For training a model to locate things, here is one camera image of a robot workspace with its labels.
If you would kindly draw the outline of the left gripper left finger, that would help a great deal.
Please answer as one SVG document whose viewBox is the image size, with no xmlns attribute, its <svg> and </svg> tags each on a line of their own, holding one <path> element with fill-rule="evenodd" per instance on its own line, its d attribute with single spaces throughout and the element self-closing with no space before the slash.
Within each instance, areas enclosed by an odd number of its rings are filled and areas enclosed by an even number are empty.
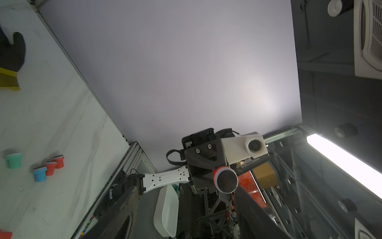
<svg viewBox="0 0 382 239">
<path fill-rule="evenodd" d="M 130 187 L 87 232 L 84 239 L 131 239 L 138 217 L 139 192 Z"/>
</svg>

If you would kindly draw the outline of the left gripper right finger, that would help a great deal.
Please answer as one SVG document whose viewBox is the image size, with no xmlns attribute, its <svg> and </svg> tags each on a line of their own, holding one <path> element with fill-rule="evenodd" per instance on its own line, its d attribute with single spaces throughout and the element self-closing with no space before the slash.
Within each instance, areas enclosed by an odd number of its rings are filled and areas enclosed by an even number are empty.
<svg viewBox="0 0 382 239">
<path fill-rule="evenodd" d="M 290 238 L 242 187 L 234 192 L 234 208 L 241 239 Z"/>
</svg>

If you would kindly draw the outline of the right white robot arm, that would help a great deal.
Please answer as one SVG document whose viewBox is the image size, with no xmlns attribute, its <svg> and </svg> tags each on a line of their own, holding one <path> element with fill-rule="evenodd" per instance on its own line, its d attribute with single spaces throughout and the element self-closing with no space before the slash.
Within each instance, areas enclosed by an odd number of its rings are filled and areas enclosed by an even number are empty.
<svg viewBox="0 0 382 239">
<path fill-rule="evenodd" d="M 157 174 L 133 174 L 125 179 L 125 187 L 136 187 L 139 195 L 173 184 L 191 183 L 198 190 L 212 189 L 231 194 L 238 187 L 238 176 L 228 162 L 228 148 L 239 136 L 230 128 L 217 132 L 208 128 L 182 138 L 183 149 L 172 149 L 180 161 L 168 160 L 176 169 Z"/>
</svg>

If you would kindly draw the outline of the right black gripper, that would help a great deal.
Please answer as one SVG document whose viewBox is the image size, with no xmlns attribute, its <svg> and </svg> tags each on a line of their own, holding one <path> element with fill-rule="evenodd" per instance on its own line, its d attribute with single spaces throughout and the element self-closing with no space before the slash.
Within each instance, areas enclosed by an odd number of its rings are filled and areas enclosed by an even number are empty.
<svg viewBox="0 0 382 239">
<path fill-rule="evenodd" d="M 231 128 L 217 132 L 208 128 L 182 138 L 185 160 L 196 190 L 218 191 L 213 183 L 213 171 L 222 166 L 229 167 L 221 141 L 229 137 L 234 137 Z"/>
</svg>

